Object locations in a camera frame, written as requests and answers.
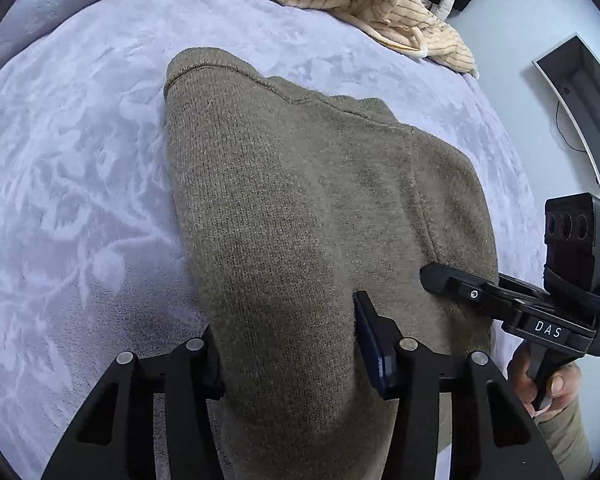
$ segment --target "sweater sleeve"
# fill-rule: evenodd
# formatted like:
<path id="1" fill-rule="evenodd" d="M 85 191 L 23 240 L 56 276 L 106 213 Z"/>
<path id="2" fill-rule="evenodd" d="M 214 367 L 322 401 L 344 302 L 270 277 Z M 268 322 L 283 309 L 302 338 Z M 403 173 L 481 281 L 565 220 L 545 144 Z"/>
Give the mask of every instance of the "sweater sleeve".
<path id="1" fill-rule="evenodd" d="M 565 480 L 584 480 L 592 469 L 593 457 L 584 433 L 578 399 L 551 420 L 538 424 L 538 429 Z"/>

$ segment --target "hand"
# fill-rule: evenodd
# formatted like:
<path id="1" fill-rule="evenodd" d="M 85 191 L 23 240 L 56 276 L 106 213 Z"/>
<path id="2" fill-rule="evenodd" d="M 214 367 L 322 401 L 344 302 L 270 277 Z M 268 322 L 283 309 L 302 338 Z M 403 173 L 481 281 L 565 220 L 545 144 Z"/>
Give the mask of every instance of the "hand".
<path id="1" fill-rule="evenodd" d="M 546 394 L 552 398 L 552 402 L 544 410 L 536 412 L 531 402 L 536 398 L 538 388 L 526 374 L 529 365 L 529 350 L 526 344 L 521 344 L 507 365 L 508 381 L 529 415 L 538 416 L 539 422 L 545 422 L 554 418 L 578 396 L 582 372 L 576 363 L 570 363 L 549 377 Z"/>

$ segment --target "power cord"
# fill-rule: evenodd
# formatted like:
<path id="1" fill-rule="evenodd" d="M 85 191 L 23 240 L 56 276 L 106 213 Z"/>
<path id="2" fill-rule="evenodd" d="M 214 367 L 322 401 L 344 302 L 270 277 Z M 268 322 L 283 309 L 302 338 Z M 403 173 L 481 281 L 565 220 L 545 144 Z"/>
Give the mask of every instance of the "power cord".
<path id="1" fill-rule="evenodd" d="M 560 111 L 560 101 L 558 101 L 558 106 L 555 109 L 555 127 L 558 128 L 558 133 L 560 133 L 560 135 L 562 136 L 562 140 L 564 140 L 564 142 L 566 143 L 567 146 L 569 146 L 574 152 L 578 152 L 578 153 L 587 153 L 584 150 L 579 150 L 577 148 L 574 148 L 573 146 L 571 146 L 568 142 L 567 139 L 564 137 L 564 135 L 562 134 L 562 132 L 560 131 L 560 126 L 558 126 L 558 111 Z"/>

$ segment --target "monitor screen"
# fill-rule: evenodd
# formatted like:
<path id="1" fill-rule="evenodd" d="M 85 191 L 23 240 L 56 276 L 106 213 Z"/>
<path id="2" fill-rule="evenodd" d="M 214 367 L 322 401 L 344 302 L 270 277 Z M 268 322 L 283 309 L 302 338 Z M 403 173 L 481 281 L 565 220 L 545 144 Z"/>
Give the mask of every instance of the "monitor screen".
<path id="1" fill-rule="evenodd" d="M 539 59 L 536 65 L 571 112 L 600 180 L 600 63 L 575 36 Z"/>

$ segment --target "white wall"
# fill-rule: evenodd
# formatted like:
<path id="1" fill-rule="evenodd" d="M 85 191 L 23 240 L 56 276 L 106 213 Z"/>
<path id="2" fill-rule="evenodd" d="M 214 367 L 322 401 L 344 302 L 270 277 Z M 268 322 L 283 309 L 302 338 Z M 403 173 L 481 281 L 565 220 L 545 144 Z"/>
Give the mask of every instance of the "white wall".
<path id="1" fill-rule="evenodd" d="M 473 0 L 449 19 L 474 53 L 480 86 L 502 119 L 522 163 L 538 206 L 544 201 L 589 191 L 600 197 L 587 155 L 570 150 L 555 127 L 557 99 L 532 61 L 573 34 L 600 59 L 600 12 L 591 0 Z M 582 148 L 561 110 L 560 128 Z M 584 425 L 600 459 L 600 358 L 580 360 Z"/>

